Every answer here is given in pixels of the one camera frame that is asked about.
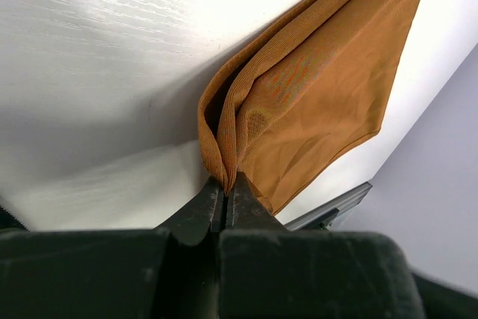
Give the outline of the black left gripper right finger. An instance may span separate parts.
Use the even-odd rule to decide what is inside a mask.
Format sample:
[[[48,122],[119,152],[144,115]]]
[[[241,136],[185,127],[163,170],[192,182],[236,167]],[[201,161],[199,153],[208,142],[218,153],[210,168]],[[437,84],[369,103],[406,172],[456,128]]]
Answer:
[[[423,318],[401,249],[378,233],[289,231],[238,173],[220,234],[221,318]]]

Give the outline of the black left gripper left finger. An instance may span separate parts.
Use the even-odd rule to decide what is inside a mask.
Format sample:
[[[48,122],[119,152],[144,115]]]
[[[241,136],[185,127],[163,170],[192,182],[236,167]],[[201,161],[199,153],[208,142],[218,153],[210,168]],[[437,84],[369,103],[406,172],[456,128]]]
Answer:
[[[1,231],[3,318],[216,318],[223,189],[154,229]]]

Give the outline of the orange brown cloth napkin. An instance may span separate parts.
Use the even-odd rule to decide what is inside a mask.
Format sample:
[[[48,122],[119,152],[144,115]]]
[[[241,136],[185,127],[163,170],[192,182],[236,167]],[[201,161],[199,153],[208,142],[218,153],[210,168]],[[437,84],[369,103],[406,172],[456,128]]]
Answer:
[[[198,105],[205,169],[279,213],[376,136],[420,0],[302,0],[230,58]]]

